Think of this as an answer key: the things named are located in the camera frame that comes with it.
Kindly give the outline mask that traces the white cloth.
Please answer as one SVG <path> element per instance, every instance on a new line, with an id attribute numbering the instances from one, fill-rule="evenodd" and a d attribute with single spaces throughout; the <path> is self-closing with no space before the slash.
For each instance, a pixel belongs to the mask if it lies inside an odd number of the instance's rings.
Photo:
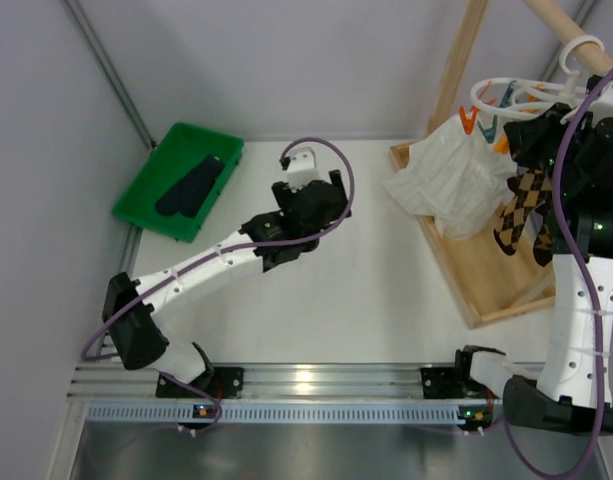
<path id="1" fill-rule="evenodd" d="M 493 152 L 479 133 L 466 134 L 454 115 L 409 147 L 408 165 L 384 187 L 407 213 L 432 217 L 442 236 L 465 239 L 511 200 L 507 179 L 516 172 L 507 154 Z"/>

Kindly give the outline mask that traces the aluminium mounting rail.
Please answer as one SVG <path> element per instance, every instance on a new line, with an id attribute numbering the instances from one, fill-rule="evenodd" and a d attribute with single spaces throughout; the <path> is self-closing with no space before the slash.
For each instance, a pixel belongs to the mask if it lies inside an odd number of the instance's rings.
<path id="1" fill-rule="evenodd" d="M 222 399 L 423 399 L 444 392 L 452 366 L 444 364 L 219 364 L 210 391 Z M 154 369 L 126 371 L 118 363 L 75 368 L 69 399 L 150 400 L 168 385 Z"/>

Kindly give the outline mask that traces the brown argyle sock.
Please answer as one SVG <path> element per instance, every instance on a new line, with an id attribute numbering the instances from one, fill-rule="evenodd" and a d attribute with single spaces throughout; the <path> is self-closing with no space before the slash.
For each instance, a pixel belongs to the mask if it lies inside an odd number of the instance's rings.
<path id="1" fill-rule="evenodd" d="M 552 238 L 548 213 L 543 208 L 538 208 L 535 210 L 535 215 L 541 220 L 541 224 L 532 247 L 533 257 L 539 266 L 546 267 L 552 261 Z"/>
<path id="2" fill-rule="evenodd" d="M 541 170 L 529 169 L 507 180 L 513 198 L 499 214 L 493 229 L 497 245 L 508 256 L 517 252 L 519 241 L 531 214 L 543 208 L 547 213 L 552 200 L 552 185 Z"/>

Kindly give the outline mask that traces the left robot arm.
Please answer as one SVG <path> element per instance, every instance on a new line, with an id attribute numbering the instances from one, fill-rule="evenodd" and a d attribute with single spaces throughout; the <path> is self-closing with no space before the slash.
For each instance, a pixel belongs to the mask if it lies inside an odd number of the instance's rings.
<path id="1" fill-rule="evenodd" d="M 197 342 L 175 338 L 174 309 L 315 250 L 349 216 L 355 182 L 332 170 L 327 180 L 297 189 L 277 182 L 272 192 L 276 210 L 254 216 L 207 251 L 154 274 L 132 279 L 121 272 L 109 280 L 102 320 L 125 370 L 151 367 L 196 388 L 207 385 L 213 367 Z"/>

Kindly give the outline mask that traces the green plastic tray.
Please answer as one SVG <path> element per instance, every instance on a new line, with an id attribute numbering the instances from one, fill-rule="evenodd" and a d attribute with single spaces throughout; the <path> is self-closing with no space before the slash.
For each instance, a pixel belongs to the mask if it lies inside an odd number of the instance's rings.
<path id="1" fill-rule="evenodd" d="M 238 166 L 243 147 L 244 140 L 239 137 L 188 123 L 174 124 L 120 196 L 113 215 L 142 229 L 192 242 Z M 157 200 L 206 156 L 218 157 L 225 169 L 196 217 L 159 215 Z"/>

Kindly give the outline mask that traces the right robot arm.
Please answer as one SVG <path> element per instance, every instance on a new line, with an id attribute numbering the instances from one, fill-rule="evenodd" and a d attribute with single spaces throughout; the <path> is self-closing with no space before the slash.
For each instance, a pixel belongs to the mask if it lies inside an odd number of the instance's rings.
<path id="1" fill-rule="evenodd" d="M 557 105 L 506 131 L 514 160 L 544 167 L 556 298 L 550 348 L 541 373 L 505 353 L 468 345 L 455 354 L 465 383 L 487 388 L 515 426 L 576 435 L 613 435 L 607 379 L 613 325 L 613 107 L 585 103 L 556 126 Z"/>

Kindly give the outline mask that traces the dark navy sock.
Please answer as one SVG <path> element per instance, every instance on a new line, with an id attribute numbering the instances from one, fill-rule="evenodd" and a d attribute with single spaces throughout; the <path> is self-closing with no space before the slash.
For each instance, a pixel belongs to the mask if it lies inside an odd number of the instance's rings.
<path id="1" fill-rule="evenodd" d="M 180 181 L 178 211 L 194 218 L 210 194 L 219 175 L 217 173 L 189 173 Z"/>
<path id="2" fill-rule="evenodd" d="M 164 217 L 195 218 L 224 169 L 218 157 L 206 156 L 157 200 L 155 211 Z"/>

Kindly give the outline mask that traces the white clip hanger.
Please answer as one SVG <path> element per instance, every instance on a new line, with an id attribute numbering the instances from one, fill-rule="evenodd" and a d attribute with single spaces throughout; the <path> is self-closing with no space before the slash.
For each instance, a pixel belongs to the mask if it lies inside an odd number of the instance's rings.
<path id="1" fill-rule="evenodd" d="M 507 154 L 509 141 L 503 125 L 511 121 L 537 118 L 557 103 L 574 109 L 581 104 L 589 78 L 581 69 L 572 69 L 567 61 L 573 51 L 591 44 L 605 50 L 604 43 L 593 35 L 582 35 L 568 42 L 558 57 L 559 70 L 565 75 L 562 83 L 541 82 L 512 77 L 480 80 L 470 89 L 471 107 L 458 109 L 462 130 L 466 135 L 479 133 L 494 153 Z"/>

